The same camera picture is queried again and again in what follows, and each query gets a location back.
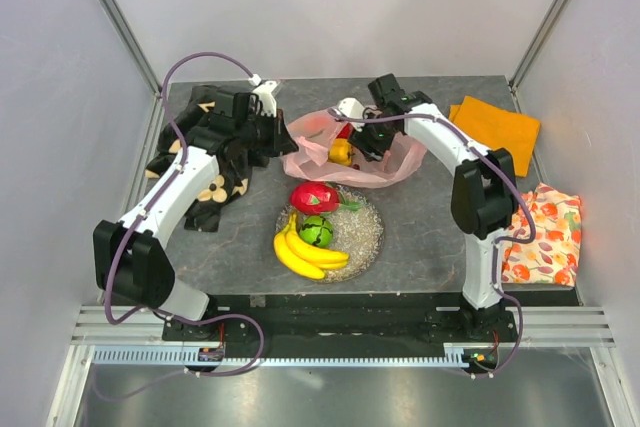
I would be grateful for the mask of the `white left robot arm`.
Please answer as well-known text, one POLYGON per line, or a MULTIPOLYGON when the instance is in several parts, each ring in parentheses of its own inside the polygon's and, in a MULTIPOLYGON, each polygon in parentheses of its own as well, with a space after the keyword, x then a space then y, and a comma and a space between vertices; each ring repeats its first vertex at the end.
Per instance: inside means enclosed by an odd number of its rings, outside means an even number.
POLYGON ((93 232, 96 283, 137 305, 180 317, 198 340, 219 329, 215 300, 178 279, 165 248, 174 229, 217 230, 224 206, 245 195, 252 171, 294 153, 275 81, 248 91, 200 86, 192 93, 192 117, 181 130, 171 162, 152 189, 118 221, 101 221, 93 232))

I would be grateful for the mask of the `green fake watermelon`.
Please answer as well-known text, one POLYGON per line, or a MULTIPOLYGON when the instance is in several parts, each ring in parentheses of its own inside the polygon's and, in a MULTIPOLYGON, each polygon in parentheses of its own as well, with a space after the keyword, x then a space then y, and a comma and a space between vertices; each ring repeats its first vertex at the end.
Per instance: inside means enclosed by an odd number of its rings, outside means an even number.
POLYGON ((320 215, 314 215, 305 218, 298 235, 307 244, 326 248, 333 241, 334 229, 328 219, 320 215))

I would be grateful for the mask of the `pink plastic bag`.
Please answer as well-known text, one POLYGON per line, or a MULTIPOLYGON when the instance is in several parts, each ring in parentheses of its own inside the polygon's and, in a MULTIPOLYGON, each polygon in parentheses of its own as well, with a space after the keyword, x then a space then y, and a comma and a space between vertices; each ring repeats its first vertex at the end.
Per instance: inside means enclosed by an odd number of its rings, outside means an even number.
POLYGON ((345 126, 324 110, 291 122, 288 130, 299 150, 281 158, 284 173, 303 180, 379 189, 406 180, 421 166, 426 148, 402 134, 394 137, 381 161, 369 162, 357 150, 352 152, 348 165, 330 161, 330 149, 345 126))

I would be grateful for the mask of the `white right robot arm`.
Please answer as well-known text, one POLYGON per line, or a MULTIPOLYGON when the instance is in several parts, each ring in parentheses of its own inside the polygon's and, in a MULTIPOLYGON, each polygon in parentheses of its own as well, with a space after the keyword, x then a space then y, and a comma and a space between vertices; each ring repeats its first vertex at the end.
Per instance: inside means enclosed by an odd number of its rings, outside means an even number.
POLYGON ((453 177, 451 214, 465 234, 466 269, 458 328, 477 341, 489 334, 504 310, 495 257, 499 239, 518 210, 511 154, 491 150, 471 139, 442 114, 421 91, 407 93, 392 74, 368 84, 374 106, 354 98, 337 105, 337 116, 349 122, 348 137, 368 161, 380 161, 400 134, 432 153, 453 177))

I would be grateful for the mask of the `yellow fake bell pepper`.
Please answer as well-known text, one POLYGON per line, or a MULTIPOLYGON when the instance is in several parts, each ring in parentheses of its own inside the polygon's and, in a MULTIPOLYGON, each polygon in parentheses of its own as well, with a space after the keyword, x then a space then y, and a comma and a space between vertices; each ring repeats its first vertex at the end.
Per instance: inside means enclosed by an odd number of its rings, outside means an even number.
POLYGON ((328 161, 350 167, 353 162, 353 146, 346 138, 336 138, 328 151, 328 161))

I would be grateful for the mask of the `yellow fake banana bunch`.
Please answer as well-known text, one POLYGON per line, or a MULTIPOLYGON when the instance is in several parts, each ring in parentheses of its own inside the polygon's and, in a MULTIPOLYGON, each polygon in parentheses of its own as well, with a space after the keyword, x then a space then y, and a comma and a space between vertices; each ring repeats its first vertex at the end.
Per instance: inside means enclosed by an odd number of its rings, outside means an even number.
POLYGON ((297 213, 289 215, 287 223, 275 235, 273 248, 277 259, 295 274, 321 281, 327 271, 347 266, 349 255, 345 252, 324 249, 306 243, 297 231, 297 213))

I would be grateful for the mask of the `red fake dragon fruit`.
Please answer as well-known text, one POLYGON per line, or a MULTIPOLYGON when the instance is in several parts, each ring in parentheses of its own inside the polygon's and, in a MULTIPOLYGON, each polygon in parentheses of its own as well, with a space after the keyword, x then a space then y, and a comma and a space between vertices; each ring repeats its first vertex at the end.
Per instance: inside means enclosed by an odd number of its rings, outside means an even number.
POLYGON ((289 202, 305 215, 330 214, 340 209, 356 212, 362 207, 359 201, 347 200, 336 187, 318 181, 306 181, 296 186, 289 202))

